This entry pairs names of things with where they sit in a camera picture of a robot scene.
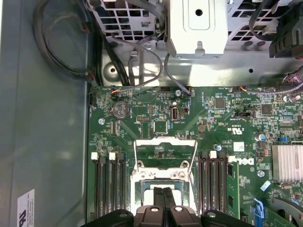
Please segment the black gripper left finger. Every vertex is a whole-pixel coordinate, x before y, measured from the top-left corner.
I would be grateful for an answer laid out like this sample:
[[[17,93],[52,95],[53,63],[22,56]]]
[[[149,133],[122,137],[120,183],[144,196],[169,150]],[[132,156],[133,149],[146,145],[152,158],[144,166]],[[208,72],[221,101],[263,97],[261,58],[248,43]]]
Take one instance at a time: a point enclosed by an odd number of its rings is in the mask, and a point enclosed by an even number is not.
[[[141,206],[136,214],[115,210],[86,224],[87,227],[162,227],[166,218],[167,188],[153,189],[153,205]]]

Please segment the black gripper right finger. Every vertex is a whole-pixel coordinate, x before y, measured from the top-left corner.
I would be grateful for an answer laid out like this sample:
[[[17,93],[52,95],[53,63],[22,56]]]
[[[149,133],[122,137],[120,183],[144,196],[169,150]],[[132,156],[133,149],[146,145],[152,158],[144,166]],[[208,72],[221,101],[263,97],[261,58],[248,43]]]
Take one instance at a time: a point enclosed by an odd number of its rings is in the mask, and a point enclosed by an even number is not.
[[[177,206],[171,188],[164,188],[166,227],[249,227],[250,224],[216,210],[197,216],[190,207]]]

